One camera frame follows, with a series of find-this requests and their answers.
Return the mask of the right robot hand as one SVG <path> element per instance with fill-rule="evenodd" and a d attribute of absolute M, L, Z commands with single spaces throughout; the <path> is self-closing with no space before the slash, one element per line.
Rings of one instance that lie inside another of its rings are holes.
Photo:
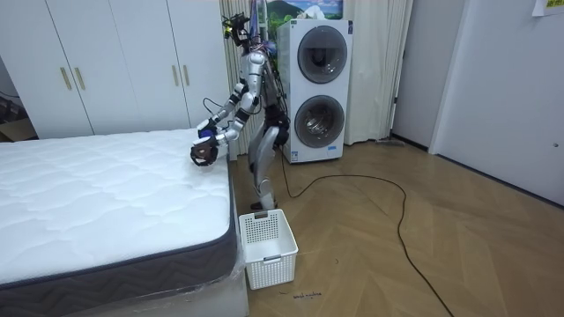
<path fill-rule="evenodd" d="M 197 125 L 197 134 L 199 138 L 216 136 L 218 134 L 217 123 L 208 118 Z"/>

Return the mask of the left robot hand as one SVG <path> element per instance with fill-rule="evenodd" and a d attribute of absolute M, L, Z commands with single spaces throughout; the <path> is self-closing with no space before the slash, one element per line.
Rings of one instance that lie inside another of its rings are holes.
<path fill-rule="evenodd" d="M 190 158 L 197 166 L 212 165 L 218 155 L 218 142 L 214 136 L 197 139 L 190 149 Z"/>

